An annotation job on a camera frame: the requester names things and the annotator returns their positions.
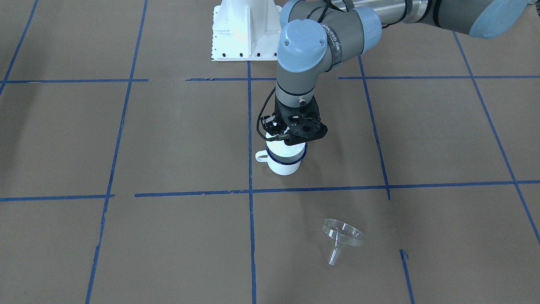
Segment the white mounting bracket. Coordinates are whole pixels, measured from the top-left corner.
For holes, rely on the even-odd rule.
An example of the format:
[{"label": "white mounting bracket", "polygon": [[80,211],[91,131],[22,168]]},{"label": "white mounting bracket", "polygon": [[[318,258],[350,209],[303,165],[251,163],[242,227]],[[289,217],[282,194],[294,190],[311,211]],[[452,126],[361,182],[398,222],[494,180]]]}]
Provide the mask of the white mounting bracket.
[{"label": "white mounting bracket", "polygon": [[280,12],[273,0],[222,0],[214,8],[212,60],[276,60]]}]

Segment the light blue cap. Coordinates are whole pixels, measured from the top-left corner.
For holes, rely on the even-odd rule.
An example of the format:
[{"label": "light blue cap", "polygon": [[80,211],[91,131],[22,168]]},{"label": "light blue cap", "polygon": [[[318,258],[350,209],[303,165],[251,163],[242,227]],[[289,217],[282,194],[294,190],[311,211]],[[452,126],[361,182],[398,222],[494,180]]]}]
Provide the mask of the light blue cap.
[{"label": "light blue cap", "polygon": [[284,28],[287,23],[289,23],[289,17],[291,16],[291,11],[293,10],[294,5],[299,1],[305,1],[305,0],[289,0],[283,8],[281,9],[281,13],[279,14],[279,23],[281,24],[281,28]]},{"label": "light blue cap", "polygon": [[292,20],[287,23],[278,44],[278,62],[289,72],[305,72],[324,57],[328,41],[321,24],[311,20]]},{"label": "light blue cap", "polygon": [[364,51],[362,54],[375,47],[382,36],[382,23],[377,13],[368,6],[353,9],[360,16],[364,28]]},{"label": "light blue cap", "polygon": [[516,23],[530,0],[494,0],[472,25],[469,35],[493,39]]}]

